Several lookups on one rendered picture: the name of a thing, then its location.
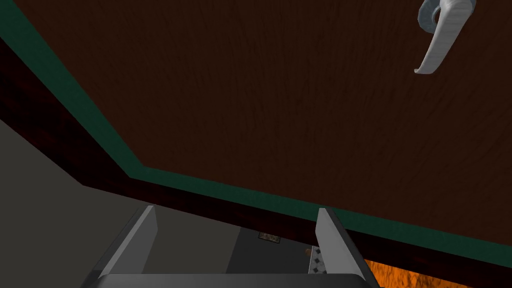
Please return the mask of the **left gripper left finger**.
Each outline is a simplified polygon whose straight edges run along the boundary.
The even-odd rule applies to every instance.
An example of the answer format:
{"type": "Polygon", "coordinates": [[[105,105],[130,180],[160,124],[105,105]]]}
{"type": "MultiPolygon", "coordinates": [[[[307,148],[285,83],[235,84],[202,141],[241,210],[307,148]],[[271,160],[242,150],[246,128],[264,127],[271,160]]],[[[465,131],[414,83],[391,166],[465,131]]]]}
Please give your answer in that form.
{"type": "Polygon", "coordinates": [[[137,209],[93,268],[93,279],[108,274],[142,273],[157,232],[155,207],[137,209]]]}

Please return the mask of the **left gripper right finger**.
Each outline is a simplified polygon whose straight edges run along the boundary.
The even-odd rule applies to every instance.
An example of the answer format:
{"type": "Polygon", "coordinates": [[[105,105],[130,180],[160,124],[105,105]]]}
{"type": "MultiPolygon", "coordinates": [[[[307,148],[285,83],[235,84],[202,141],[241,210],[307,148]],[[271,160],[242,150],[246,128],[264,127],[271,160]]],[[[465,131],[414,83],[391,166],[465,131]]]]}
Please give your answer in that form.
{"type": "Polygon", "coordinates": [[[333,209],[319,208],[315,235],[327,273],[354,274],[365,281],[376,280],[333,209]]]}

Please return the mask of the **dark brown wooden door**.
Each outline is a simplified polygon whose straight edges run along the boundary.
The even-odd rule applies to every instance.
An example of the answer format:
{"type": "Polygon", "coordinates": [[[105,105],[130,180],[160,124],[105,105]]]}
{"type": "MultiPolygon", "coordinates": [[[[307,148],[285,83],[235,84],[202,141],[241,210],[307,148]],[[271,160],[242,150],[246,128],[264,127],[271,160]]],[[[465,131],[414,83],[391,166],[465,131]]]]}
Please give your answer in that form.
{"type": "Polygon", "coordinates": [[[512,268],[512,0],[0,0],[0,118],[87,186],[512,268]]]}

